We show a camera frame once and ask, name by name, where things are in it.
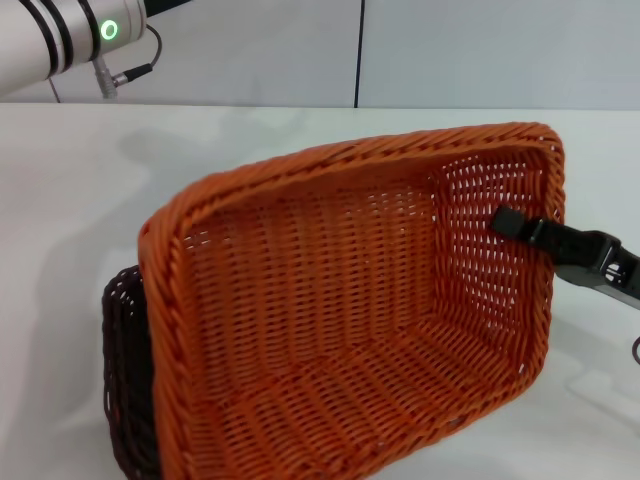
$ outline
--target wicker basket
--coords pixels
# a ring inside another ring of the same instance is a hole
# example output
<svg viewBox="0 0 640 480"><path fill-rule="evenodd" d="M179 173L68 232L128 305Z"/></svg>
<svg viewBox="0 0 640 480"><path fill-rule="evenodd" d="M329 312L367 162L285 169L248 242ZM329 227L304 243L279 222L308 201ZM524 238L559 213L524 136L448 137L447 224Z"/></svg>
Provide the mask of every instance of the wicker basket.
<svg viewBox="0 0 640 480"><path fill-rule="evenodd" d="M113 453L130 480L157 480L161 475L151 398L151 338L137 266L111 280L102 308L104 409Z"/></svg>
<svg viewBox="0 0 640 480"><path fill-rule="evenodd" d="M553 267L487 229L562 221L539 124L328 145L211 175L139 239L164 478L357 479L522 393Z"/></svg>

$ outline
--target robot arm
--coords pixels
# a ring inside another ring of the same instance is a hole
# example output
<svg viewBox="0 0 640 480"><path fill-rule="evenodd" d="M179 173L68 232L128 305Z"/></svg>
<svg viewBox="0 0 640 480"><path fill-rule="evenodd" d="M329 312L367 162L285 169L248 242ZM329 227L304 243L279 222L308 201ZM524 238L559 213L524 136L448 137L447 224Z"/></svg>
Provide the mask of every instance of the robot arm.
<svg viewBox="0 0 640 480"><path fill-rule="evenodd" d="M5 0L0 97L139 40L143 0Z"/></svg>
<svg viewBox="0 0 640 480"><path fill-rule="evenodd" d="M507 240L549 254L558 278L640 310L640 257L622 248L616 237L582 232L548 219L527 219L506 206L498 208L490 228ZM632 353L640 364L640 338L633 344Z"/></svg>

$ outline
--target dark brown wicker basket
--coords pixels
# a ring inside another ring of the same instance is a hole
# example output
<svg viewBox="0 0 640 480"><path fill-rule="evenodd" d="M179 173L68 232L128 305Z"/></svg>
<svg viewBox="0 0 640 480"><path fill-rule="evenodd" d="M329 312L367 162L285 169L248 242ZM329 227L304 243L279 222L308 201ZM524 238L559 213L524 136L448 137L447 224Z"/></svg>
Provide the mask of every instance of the dark brown wicker basket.
<svg viewBox="0 0 640 480"><path fill-rule="evenodd" d="M137 266L109 282L102 310L104 409L113 453L128 479L158 480L151 338Z"/></svg>

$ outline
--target white table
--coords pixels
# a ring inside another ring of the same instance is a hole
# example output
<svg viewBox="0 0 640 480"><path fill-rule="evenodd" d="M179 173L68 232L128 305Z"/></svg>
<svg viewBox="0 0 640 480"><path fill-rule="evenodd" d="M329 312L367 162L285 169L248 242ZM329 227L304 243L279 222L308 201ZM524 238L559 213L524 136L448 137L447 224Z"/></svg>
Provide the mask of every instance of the white table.
<svg viewBox="0 0 640 480"><path fill-rule="evenodd" d="M567 151L567 221L640 253L640 113L0 107L0 478L122 478L102 411L101 292L141 224L207 173L311 145L510 120ZM640 312L556 282L551 351L520 399L377 480L636 480Z"/></svg>

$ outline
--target green indicator light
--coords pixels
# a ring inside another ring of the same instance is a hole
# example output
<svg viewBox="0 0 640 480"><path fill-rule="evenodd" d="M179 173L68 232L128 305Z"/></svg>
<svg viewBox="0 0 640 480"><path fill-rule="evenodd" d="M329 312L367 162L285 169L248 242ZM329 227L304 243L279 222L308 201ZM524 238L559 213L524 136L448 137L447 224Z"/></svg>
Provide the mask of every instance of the green indicator light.
<svg viewBox="0 0 640 480"><path fill-rule="evenodd" d="M113 20L107 20L102 24L100 33L102 33L102 38L105 40L113 40L118 34L118 24Z"/></svg>

